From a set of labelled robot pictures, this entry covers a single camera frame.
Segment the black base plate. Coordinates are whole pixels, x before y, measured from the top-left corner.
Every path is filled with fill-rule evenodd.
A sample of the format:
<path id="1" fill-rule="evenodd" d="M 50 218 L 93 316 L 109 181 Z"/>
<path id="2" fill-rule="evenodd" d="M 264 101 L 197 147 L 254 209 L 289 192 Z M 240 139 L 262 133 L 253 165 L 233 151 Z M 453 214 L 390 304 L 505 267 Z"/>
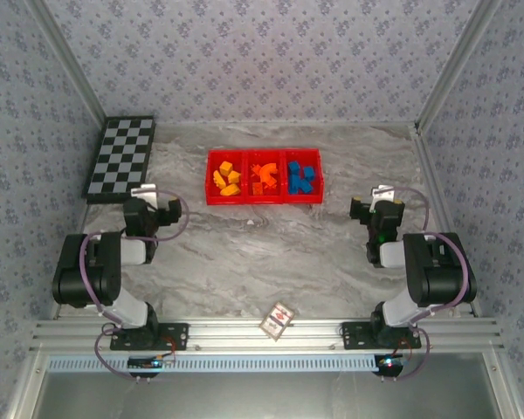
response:
<path id="1" fill-rule="evenodd" d="M 113 333 L 112 351 L 185 351 L 188 345 L 187 323 L 160 323 L 154 332 L 146 326 Z"/>
<path id="2" fill-rule="evenodd" d="M 341 336 L 346 350 L 397 349 L 402 341 L 419 349 L 419 337 L 408 327 L 373 326 L 369 321 L 349 321 L 341 324 Z"/>

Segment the playing card box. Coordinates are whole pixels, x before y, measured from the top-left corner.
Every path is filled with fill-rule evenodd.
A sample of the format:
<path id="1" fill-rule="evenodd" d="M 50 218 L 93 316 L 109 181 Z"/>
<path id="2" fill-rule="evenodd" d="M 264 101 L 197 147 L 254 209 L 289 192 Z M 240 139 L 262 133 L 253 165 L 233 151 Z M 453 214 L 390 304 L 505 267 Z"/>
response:
<path id="1" fill-rule="evenodd" d="M 293 318 L 294 311 L 283 303 L 277 302 L 259 324 L 259 328 L 270 339 L 277 341 L 289 327 Z"/>

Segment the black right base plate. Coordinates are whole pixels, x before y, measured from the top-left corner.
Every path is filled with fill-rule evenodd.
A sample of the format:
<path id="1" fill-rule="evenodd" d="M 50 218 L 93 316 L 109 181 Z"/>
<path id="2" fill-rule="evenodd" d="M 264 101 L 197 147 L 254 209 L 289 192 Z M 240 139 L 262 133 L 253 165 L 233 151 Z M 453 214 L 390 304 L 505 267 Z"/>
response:
<path id="1" fill-rule="evenodd" d="M 369 321 L 349 321 L 341 324 L 341 336 L 346 350 L 397 349 L 402 341 L 419 349 L 419 337 L 408 327 L 373 326 Z"/>

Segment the circuit board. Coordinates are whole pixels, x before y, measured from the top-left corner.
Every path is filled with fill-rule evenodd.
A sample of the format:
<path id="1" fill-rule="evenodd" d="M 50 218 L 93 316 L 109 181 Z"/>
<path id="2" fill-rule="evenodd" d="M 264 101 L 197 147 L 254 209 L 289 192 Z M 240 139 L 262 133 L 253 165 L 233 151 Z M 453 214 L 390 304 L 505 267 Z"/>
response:
<path id="1" fill-rule="evenodd" d="M 156 356 L 130 356 L 127 361 L 129 369 L 163 369 L 175 362 L 174 357 L 167 354 Z"/>
<path id="2" fill-rule="evenodd" d="M 375 361 L 379 368 L 403 367 L 409 362 L 401 354 L 376 355 Z"/>

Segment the aluminium corner post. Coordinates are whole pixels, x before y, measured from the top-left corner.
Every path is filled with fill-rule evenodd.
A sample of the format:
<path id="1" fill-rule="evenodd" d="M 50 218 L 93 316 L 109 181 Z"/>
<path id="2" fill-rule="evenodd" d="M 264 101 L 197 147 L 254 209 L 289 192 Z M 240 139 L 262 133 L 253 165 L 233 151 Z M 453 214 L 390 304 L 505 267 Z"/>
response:
<path id="1" fill-rule="evenodd" d="M 418 134 L 425 134 L 431 126 L 502 3 L 503 0 L 478 0 L 415 121 Z"/>
<path id="2" fill-rule="evenodd" d="M 36 20 L 45 39 L 54 50 L 93 121 L 97 127 L 102 127 L 106 118 L 105 111 L 46 1 L 24 0 L 24 3 Z"/>

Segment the left circuit board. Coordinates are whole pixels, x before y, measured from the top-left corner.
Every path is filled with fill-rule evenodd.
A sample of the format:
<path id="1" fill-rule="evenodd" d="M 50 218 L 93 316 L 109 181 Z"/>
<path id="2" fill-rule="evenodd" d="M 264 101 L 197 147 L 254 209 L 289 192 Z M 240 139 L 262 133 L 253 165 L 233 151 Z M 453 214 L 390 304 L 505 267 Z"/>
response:
<path id="1" fill-rule="evenodd" d="M 127 361 L 129 369 L 163 369 L 175 362 L 174 357 L 167 354 L 156 356 L 130 356 Z"/>

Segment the black grey checkerboard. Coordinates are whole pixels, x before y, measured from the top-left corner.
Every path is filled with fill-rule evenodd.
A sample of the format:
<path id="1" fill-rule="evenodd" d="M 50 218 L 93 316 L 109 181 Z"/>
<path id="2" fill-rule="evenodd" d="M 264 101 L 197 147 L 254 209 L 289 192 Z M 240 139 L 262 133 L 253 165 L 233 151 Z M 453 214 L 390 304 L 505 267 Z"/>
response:
<path id="1" fill-rule="evenodd" d="M 152 115 L 107 117 L 82 196 L 90 205 L 119 204 L 146 180 L 155 136 Z"/>

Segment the right circuit board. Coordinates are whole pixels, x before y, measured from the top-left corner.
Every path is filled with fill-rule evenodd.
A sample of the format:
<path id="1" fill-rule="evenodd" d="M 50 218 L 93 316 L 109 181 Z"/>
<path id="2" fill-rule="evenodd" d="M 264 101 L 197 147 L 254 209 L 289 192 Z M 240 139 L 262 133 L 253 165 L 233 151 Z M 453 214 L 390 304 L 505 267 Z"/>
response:
<path id="1" fill-rule="evenodd" d="M 379 368 L 403 367 L 409 362 L 401 354 L 376 355 L 375 361 Z"/>

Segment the aluminium front rail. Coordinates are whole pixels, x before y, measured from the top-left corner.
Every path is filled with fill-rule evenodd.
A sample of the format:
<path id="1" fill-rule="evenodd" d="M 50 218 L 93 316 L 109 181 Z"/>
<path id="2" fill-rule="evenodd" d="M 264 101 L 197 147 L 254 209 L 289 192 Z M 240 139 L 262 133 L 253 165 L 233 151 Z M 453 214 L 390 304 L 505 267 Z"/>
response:
<path id="1" fill-rule="evenodd" d="M 272 340 L 258 319 L 186 319 L 190 325 L 187 354 L 331 354 L 345 351 L 340 319 L 297 319 Z M 29 344 L 45 354 L 90 354 L 103 321 L 64 317 L 39 321 Z M 419 323 L 434 354 L 480 353 L 504 349 L 497 322 L 491 318 L 438 316 Z"/>

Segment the orange lego arch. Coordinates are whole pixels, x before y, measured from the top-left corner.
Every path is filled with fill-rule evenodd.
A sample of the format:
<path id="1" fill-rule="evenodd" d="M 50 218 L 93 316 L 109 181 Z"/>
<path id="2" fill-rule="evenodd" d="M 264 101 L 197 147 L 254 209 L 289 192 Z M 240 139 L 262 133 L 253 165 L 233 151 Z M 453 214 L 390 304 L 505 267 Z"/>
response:
<path id="1" fill-rule="evenodd" d="M 277 183 L 277 180 L 273 176 L 278 174 L 278 172 L 279 171 L 276 163 L 267 163 L 259 170 L 260 181 L 271 187 Z"/>

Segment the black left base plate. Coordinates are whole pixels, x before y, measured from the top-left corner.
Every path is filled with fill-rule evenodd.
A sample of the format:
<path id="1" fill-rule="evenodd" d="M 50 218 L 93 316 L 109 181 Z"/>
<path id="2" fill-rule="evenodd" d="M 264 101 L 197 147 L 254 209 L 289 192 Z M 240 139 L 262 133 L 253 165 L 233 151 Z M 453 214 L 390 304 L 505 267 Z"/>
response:
<path id="1" fill-rule="evenodd" d="M 113 333 L 112 351 L 185 351 L 188 345 L 187 323 L 160 323 L 154 332 L 146 326 Z"/>

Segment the red three-compartment bin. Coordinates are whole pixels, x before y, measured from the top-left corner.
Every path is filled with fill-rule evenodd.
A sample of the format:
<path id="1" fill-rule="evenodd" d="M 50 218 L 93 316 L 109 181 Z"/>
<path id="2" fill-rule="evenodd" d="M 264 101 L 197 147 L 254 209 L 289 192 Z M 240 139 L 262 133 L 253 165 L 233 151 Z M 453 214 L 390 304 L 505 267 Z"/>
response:
<path id="1" fill-rule="evenodd" d="M 223 161 L 228 161 L 233 165 L 233 170 L 241 174 L 240 187 L 241 193 L 237 196 L 221 196 L 220 190 L 213 182 L 213 172 L 219 171 L 219 166 Z M 314 191 L 310 195 L 302 194 L 298 191 L 297 195 L 288 193 L 288 163 L 296 161 L 300 165 L 300 179 L 303 176 L 303 168 L 312 166 L 315 178 L 311 182 Z M 252 194 L 252 184 L 262 182 L 257 177 L 252 176 L 252 166 L 267 163 L 276 163 L 278 174 L 273 177 L 277 183 L 271 187 L 263 183 L 264 194 L 254 196 Z M 321 164 L 321 153 L 316 148 L 246 148 L 246 149 L 212 149 L 208 153 L 208 160 L 205 171 L 205 199 L 209 205 L 243 205 L 243 204 L 320 204 L 323 201 L 324 175 Z"/>

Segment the aluminium back rail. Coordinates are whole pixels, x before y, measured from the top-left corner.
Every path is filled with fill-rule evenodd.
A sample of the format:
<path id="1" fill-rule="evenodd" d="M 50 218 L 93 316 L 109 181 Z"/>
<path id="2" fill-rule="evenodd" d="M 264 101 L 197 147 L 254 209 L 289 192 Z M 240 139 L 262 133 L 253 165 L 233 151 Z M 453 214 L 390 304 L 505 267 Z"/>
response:
<path id="1" fill-rule="evenodd" d="M 404 121 L 205 121 L 205 122 L 157 122 L 159 127 L 340 127 L 340 126 L 357 126 L 357 127 L 415 127 L 414 120 Z"/>

